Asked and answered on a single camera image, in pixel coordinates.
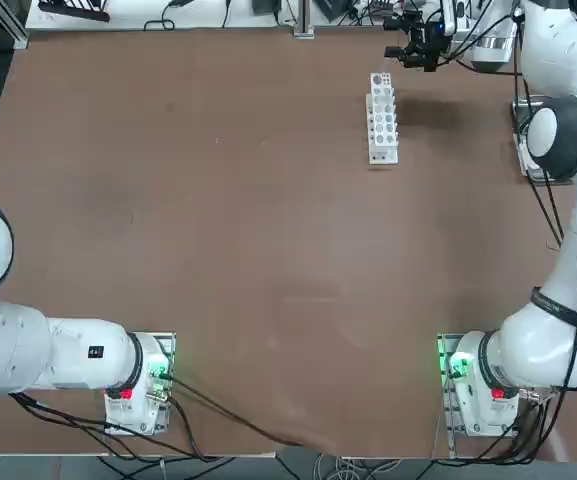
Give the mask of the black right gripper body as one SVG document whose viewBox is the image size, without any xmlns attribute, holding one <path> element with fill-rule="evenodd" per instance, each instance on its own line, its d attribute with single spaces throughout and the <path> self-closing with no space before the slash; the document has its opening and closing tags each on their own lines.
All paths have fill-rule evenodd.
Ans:
<svg viewBox="0 0 577 480">
<path fill-rule="evenodd" d="M 452 35 L 446 36 L 445 30 L 444 22 L 427 22 L 422 29 L 410 30 L 407 47 L 414 48 L 422 57 L 424 71 L 436 71 L 441 55 L 448 51 Z"/>
</svg>

